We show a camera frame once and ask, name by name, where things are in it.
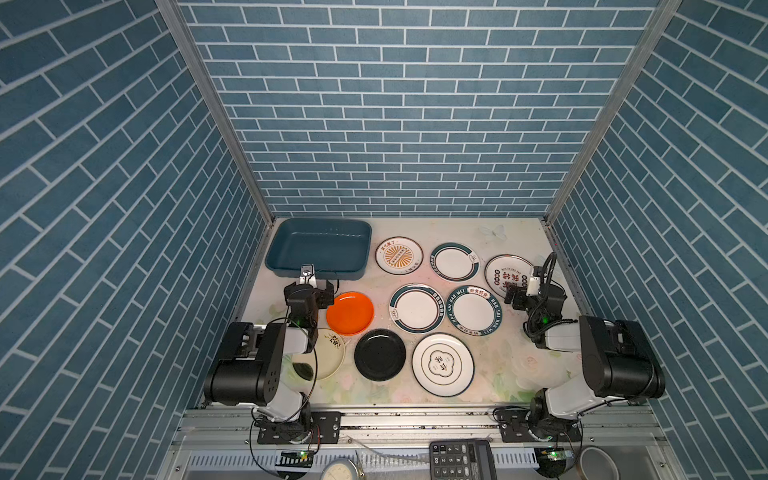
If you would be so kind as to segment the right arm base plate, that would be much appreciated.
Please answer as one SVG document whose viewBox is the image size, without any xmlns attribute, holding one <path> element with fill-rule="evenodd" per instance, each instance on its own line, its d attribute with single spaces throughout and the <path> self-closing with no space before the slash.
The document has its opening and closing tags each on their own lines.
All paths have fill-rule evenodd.
<svg viewBox="0 0 768 480">
<path fill-rule="evenodd" d="M 565 443 L 583 439 L 580 423 L 534 412 L 519 406 L 494 409 L 492 419 L 498 424 L 504 443 L 557 442 Z"/>
</svg>

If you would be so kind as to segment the white plate red characters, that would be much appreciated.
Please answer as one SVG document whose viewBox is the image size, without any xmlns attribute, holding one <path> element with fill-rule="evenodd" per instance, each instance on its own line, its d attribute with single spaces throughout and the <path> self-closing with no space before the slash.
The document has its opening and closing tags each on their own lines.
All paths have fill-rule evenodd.
<svg viewBox="0 0 768 480">
<path fill-rule="evenodd" d="M 501 254 L 490 259 L 484 269 L 484 278 L 490 290 L 504 298 L 510 287 L 527 290 L 534 266 L 523 257 Z"/>
</svg>

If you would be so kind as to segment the large white plate teal rim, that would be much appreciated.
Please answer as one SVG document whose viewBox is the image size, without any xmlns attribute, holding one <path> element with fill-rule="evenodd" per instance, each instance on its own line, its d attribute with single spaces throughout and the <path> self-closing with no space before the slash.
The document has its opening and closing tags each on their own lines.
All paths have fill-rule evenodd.
<svg viewBox="0 0 768 480">
<path fill-rule="evenodd" d="M 424 334 L 435 330 L 445 317 L 441 295 L 426 284 L 411 283 L 397 289 L 388 303 L 390 319 L 400 329 Z"/>
</svg>

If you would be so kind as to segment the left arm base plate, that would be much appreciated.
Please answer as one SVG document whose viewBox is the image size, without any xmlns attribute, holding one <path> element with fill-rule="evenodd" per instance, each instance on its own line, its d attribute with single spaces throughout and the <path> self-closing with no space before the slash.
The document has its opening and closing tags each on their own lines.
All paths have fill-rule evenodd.
<svg viewBox="0 0 768 480">
<path fill-rule="evenodd" d="M 297 420 L 270 421 L 266 417 L 257 420 L 259 445 L 289 444 L 337 444 L 342 414 L 339 411 L 315 411 L 300 413 Z"/>
</svg>

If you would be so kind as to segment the white plate teal lettered rim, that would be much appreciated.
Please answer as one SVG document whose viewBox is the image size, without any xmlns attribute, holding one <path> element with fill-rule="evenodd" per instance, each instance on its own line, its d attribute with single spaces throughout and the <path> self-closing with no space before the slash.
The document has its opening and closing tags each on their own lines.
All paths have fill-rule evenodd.
<svg viewBox="0 0 768 480">
<path fill-rule="evenodd" d="M 446 301 L 451 324 L 471 336 L 487 336 L 501 325 L 503 312 L 499 301 L 488 290 L 473 285 L 455 289 Z"/>
</svg>

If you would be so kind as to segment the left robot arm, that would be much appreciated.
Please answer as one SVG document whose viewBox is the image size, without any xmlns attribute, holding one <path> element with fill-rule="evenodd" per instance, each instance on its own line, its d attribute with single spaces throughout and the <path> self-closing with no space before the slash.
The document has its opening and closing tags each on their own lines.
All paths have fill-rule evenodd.
<svg viewBox="0 0 768 480">
<path fill-rule="evenodd" d="M 203 383 L 209 403 L 256 407 L 259 426 L 311 426 L 309 396 L 281 380 L 283 358 L 310 354 L 318 358 L 319 311 L 334 302 L 335 289 L 310 283 L 285 287 L 287 313 L 263 326 L 249 322 L 229 324 Z"/>
</svg>

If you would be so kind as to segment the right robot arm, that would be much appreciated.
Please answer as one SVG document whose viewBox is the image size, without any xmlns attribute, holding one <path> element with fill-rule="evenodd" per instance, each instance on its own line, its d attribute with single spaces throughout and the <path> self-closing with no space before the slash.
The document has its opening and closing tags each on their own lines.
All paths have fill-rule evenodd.
<svg viewBox="0 0 768 480">
<path fill-rule="evenodd" d="M 581 355 L 581 372 L 564 384 L 535 393 L 527 408 L 494 411 L 501 432 L 514 441 L 539 441 L 571 433 L 583 416 L 620 402 L 638 403 L 661 397 L 666 380 L 639 323 L 582 315 L 562 317 L 562 288 L 531 279 L 526 287 L 509 286 L 504 302 L 528 318 L 526 336 L 537 347 Z"/>
</svg>

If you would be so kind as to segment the white plate green red rim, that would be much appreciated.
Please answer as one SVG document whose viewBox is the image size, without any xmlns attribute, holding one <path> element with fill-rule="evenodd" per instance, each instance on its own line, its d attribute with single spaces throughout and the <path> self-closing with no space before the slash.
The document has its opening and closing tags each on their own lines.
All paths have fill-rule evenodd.
<svg viewBox="0 0 768 480">
<path fill-rule="evenodd" d="M 430 265 L 440 278 L 463 282 L 474 277 L 479 271 L 479 257 L 466 245 L 446 242 L 433 249 Z"/>
</svg>

